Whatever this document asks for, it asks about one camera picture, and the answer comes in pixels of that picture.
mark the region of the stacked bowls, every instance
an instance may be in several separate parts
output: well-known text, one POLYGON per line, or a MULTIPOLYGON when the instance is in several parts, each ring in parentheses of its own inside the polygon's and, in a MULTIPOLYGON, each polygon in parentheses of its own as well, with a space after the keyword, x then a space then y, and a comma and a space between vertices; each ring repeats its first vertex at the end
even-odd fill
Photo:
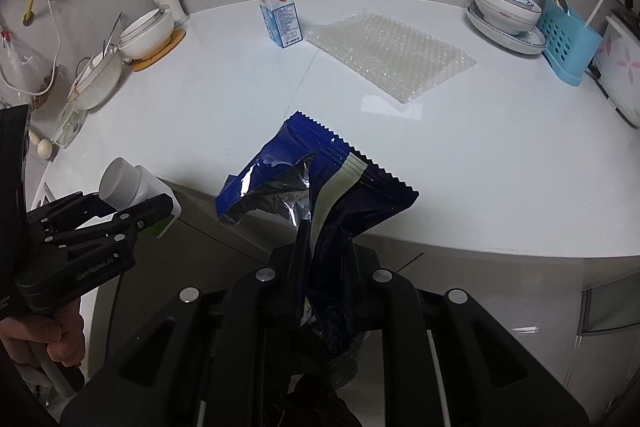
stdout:
POLYGON ((509 35, 532 30, 542 13, 532 0, 476 0, 476 5, 487 23, 509 35))
POLYGON ((158 8, 144 14, 121 33, 118 49, 130 60, 145 60, 169 43, 173 31, 171 12, 158 8))

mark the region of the white bottle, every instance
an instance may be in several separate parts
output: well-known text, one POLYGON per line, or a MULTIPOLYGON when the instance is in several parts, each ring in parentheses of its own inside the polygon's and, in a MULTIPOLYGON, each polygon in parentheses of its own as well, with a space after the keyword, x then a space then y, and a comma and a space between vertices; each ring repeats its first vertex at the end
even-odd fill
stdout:
POLYGON ((116 158, 104 171, 100 180, 98 196, 116 210, 124 210, 134 204, 153 198, 158 194, 167 194, 174 200, 171 216, 152 225, 146 232, 162 237, 174 223, 182 208, 173 191, 142 165, 133 166, 123 158, 116 158))

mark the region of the white countertop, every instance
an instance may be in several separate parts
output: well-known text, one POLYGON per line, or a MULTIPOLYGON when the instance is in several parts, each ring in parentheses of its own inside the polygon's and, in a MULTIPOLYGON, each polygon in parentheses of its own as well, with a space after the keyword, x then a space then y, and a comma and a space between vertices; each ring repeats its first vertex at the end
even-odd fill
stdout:
POLYGON ((420 197, 372 233, 411 243, 554 257, 640 255, 640 133, 596 84, 562 83, 510 54, 465 12, 423 0, 296 0, 303 23, 384 14, 478 62, 395 110, 308 42, 280 49, 255 2, 194 14, 158 64, 132 73, 47 167, 56 197, 97 190, 116 156, 217 194, 296 110, 420 197))

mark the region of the plate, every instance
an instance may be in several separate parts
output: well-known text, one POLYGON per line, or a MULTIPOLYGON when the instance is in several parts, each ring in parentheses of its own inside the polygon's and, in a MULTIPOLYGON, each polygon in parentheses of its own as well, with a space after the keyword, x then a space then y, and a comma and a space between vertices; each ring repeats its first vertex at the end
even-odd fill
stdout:
POLYGON ((538 55, 546 48, 546 37, 536 26, 528 32, 509 35, 485 21, 475 2, 466 5, 466 16, 485 37, 508 50, 524 55, 538 55))

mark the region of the milk carton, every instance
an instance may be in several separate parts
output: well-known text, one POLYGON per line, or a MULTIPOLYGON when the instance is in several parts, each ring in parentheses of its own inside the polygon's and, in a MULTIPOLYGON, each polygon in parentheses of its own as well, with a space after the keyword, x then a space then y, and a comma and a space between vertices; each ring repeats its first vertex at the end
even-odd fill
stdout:
POLYGON ((302 40, 300 22, 293 0, 258 0, 269 36, 281 48, 302 40))

